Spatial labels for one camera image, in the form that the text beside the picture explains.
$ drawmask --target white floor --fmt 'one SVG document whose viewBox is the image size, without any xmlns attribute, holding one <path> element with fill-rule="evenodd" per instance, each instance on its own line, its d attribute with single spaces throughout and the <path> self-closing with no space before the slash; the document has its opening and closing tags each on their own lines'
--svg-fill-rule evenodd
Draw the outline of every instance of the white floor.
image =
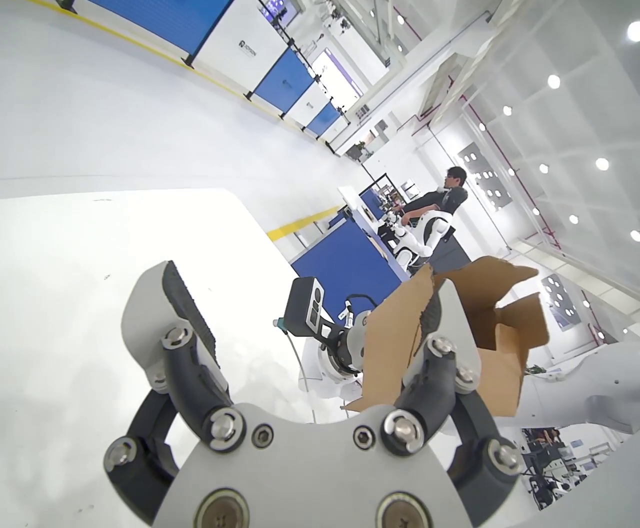
<svg viewBox="0 0 640 528">
<path fill-rule="evenodd" d="M 271 230 L 339 205 L 337 186 L 370 181 L 166 59 L 43 6 L 0 0 L 0 198 L 226 188 Z"/>
</svg>

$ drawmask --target cardboard flap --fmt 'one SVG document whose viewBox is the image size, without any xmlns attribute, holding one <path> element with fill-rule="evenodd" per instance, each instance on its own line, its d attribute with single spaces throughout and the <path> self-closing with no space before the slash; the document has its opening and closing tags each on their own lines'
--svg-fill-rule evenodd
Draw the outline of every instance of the cardboard flap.
<svg viewBox="0 0 640 528">
<path fill-rule="evenodd" d="M 549 342 L 540 294 L 534 293 L 496 310 L 497 321 L 520 332 L 522 346 L 530 349 Z"/>
<path fill-rule="evenodd" d="M 432 295 L 431 266 L 423 266 L 369 314 L 362 398 L 347 405 L 348 410 L 396 400 L 413 350 L 419 344 L 420 315 Z"/>
<path fill-rule="evenodd" d="M 478 394 L 493 416 L 515 416 L 520 402 L 524 365 L 529 351 L 522 346 L 518 330 L 498 324 L 499 349 L 479 349 L 482 375 Z"/>
<path fill-rule="evenodd" d="M 481 257 L 464 268 L 439 273 L 433 280 L 438 287 L 446 278 L 451 279 L 470 317 L 481 310 L 493 309 L 515 284 L 537 274 L 537 269 L 514 266 L 495 257 Z"/>
</svg>

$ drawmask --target blue panel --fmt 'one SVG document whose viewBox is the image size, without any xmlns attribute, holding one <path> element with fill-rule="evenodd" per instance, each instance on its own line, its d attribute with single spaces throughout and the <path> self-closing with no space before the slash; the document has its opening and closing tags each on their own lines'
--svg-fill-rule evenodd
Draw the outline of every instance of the blue panel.
<svg viewBox="0 0 640 528">
<path fill-rule="evenodd" d="M 381 303 L 400 279 L 360 227 L 347 220 L 293 262 L 299 276 L 314 276 L 324 287 L 324 309 L 334 321 L 351 293 L 364 293 Z M 354 311 L 371 310 L 366 299 L 352 301 Z"/>
<path fill-rule="evenodd" d="M 194 53 L 232 0 L 90 0 Z"/>
<path fill-rule="evenodd" d="M 333 227 L 343 218 L 344 218 L 344 211 L 338 212 L 338 214 L 336 214 L 331 220 L 329 220 L 329 227 L 330 228 Z"/>
<path fill-rule="evenodd" d="M 380 209 L 380 206 L 382 205 L 380 203 L 380 198 L 378 198 L 378 195 L 373 191 L 373 189 L 367 189 L 364 191 L 360 195 L 360 198 L 362 198 L 362 201 L 373 213 L 373 216 L 376 217 L 376 220 L 380 220 L 380 218 L 385 215 L 385 212 Z"/>
<path fill-rule="evenodd" d="M 307 125 L 307 129 L 311 130 L 318 136 L 322 136 L 331 125 L 338 119 L 340 113 L 328 102 L 326 106 L 320 110 L 320 113 L 314 117 L 314 120 Z"/>
<path fill-rule="evenodd" d="M 253 92 L 286 113 L 313 81 L 307 66 L 287 48 Z"/>
</svg>

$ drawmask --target logo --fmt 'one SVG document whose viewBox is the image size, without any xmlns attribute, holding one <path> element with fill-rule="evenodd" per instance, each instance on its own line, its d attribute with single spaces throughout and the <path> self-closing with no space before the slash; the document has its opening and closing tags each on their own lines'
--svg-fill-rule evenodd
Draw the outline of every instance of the logo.
<svg viewBox="0 0 640 528">
<path fill-rule="evenodd" d="M 244 51 L 247 55 L 249 55 L 249 57 L 255 57 L 256 55 L 258 55 L 251 46 L 249 46 L 244 40 L 241 40 L 238 43 L 238 47 Z"/>
</svg>

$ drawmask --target round bolt head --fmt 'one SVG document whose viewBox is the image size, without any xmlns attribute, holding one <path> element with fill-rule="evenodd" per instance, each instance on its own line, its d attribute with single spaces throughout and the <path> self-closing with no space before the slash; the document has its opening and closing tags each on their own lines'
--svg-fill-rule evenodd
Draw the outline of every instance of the round bolt head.
<svg viewBox="0 0 640 528">
<path fill-rule="evenodd" d="M 408 493 L 392 493 L 378 508 L 376 528 L 429 528 L 426 508 Z"/>
<path fill-rule="evenodd" d="M 417 431 L 409 420 L 398 418 L 394 426 L 394 435 L 398 440 L 408 444 L 416 439 Z"/>
<path fill-rule="evenodd" d="M 507 445 L 500 446 L 498 453 L 496 453 L 496 458 L 509 469 L 515 469 L 520 464 L 517 451 Z"/>
<path fill-rule="evenodd" d="M 180 340 L 182 338 L 184 338 L 184 336 L 187 333 L 184 331 L 183 328 L 172 328 L 171 330 L 169 330 L 169 332 L 166 334 L 166 338 L 168 341 L 170 341 L 172 344 L 178 344 L 180 342 Z"/>
<path fill-rule="evenodd" d="M 498 440 L 489 442 L 488 454 L 496 469 L 505 475 L 518 475 L 524 465 L 522 455 L 517 449 L 510 445 L 501 445 Z"/>
<path fill-rule="evenodd" d="M 216 440 L 228 440 L 233 434 L 234 419 L 230 415 L 223 414 L 214 420 L 211 426 L 211 435 Z"/>
<path fill-rule="evenodd" d="M 208 496 L 198 508 L 196 528 L 247 528 L 249 508 L 234 490 L 218 490 Z"/>
<path fill-rule="evenodd" d="M 373 435 L 373 431 L 367 426 L 356 427 L 353 432 L 353 442 L 361 450 L 367 451 L 373 447 L 376 437 Z"/>
<path fill-rule="evenodd" d="M 104 454 L 102 461 L 107 473 L 111 473 L 117 466 L 124 466 L 135 460 L 138 453 L 136 442 L 128 436 L 123 436 L 112 442 Z"/>
<path fill-rule="evenodd" d="M 258 449 L 269 447 L 273 442 L 273 429 L 268 424 L 257 426 L 253 430 L 251 441 Z"/>
<path fill-rule="evenodd" d="M 455 350 L 455 345 L 446 337 L 439 336 L 433 340 L 433 347 L 441 354 L 448 354 Z"/>
<path fill-rule="evenodd" d="M 114 466 L 124 466 L 130 452 L 131 448 L 127 444 L 116 445 L 109 453 L 109 462 Z"/>
<path fill-rule="evenodd" d="M 458 373 L 458 378 L 460 380 L 464 381 L 465 383 L 473 383 L 474 382 L 473 372 L 470 371 L 469 369 L 467 369 L 466 367 L 459 367 L 457 369 L 457 373 Z"/>
</svg>

